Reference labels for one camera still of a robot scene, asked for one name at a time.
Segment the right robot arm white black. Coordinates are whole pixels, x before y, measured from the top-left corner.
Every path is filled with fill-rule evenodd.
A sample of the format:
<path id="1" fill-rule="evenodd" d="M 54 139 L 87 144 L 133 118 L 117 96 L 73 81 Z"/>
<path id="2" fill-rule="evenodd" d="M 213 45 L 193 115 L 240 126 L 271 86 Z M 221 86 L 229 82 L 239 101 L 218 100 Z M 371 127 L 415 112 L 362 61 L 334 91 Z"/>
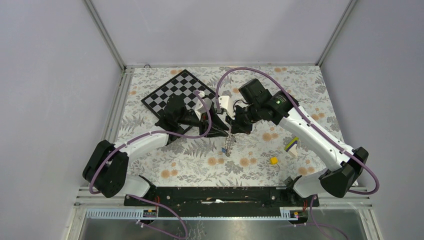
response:
<path id="1" fill-rule="evenodd" d="M 270 121 L 298 137 L 325 164 L 322 171 L 287 180 L 286 185 L 290 188 L 286 193 L 287 201 L 299 206 L 307 197 L 320 193 L 343 198 L 363 172 L 369 152 L 337 139 L 310 119 L 296 99 L 289 100 L 281 90 L 271 94 L 256 78 L 238 90 L 247 106 L 236 106 L 235 119 L 227 119 L 233 134 L 250 134 L 254 123 Z"/>

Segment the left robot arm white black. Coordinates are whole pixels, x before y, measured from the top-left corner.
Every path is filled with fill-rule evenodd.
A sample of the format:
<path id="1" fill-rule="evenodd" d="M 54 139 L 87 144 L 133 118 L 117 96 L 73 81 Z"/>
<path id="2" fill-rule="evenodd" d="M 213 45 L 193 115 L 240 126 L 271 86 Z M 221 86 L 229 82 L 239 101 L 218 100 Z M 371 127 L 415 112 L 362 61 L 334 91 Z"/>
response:
<path id="1" fill-rule="evenodd" d="M 148 206 L 154 202 L 155 192 L 144 177 L 127 174 L 132 161 L 179 138 L 192 139 L 184 134 L 183 125 L 198 128 L 195 139 L 226 137 L 229 128 L 218 116 L 213 102 L 202 92 L 195 91 L 194 95 L 195 109 L 186 106 L 184 96 L 171 95 L 151 131 L 121 143 L 99 142 L 82 174 L 89 182 L 89 192 L 106 198 L 117 194 L 134 195 L 142 205 Z"/>

